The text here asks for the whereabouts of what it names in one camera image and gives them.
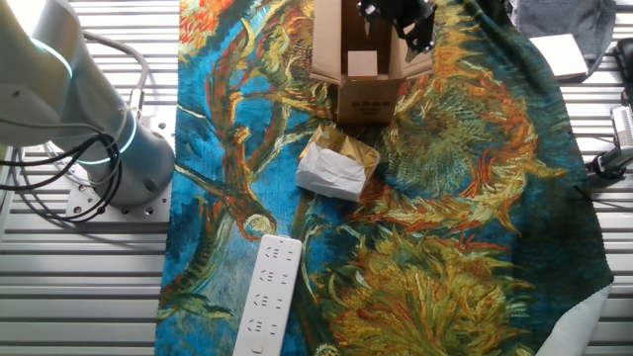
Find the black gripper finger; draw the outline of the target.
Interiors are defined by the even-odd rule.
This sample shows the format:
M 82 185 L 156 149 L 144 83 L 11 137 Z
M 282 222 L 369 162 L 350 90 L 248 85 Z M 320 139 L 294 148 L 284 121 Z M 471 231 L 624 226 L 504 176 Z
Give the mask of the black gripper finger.
M 437 5 L 428 0 L 401 0 L 397 4 L 393 25 L 399 38 L 407 43 L 406 62 L 434 48 L 436 10 Z
M 359 0 L 357 9 L 364 20 L 369 23 L 376 21 L 381 15 L 377 0 Z

